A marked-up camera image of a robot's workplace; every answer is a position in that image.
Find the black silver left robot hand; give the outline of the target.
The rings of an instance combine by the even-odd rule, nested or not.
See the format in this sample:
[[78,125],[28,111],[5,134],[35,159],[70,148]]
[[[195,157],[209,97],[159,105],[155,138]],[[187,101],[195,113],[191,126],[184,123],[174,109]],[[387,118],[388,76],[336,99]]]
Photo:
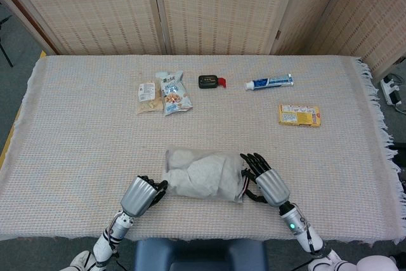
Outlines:
[[137,176],[121,199],[123,211],[133,218],[142,216],[164,197],[167,187],[167,180],[155,183],[148,176]]

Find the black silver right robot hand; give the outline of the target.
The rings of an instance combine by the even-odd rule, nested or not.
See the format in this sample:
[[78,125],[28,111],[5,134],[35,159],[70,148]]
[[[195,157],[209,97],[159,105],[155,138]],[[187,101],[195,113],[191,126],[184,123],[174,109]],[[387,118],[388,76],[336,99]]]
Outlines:
[[[290,190],[262,155],[253,153],[240,156],[248,165],[248,168],[241,171],[242,176],[246,178],[244,195],[253,201],[267,203],[273,207],[280,207],[289,200]],[[248,189],[249,182],[258,186],[261,195],[255,195]]]

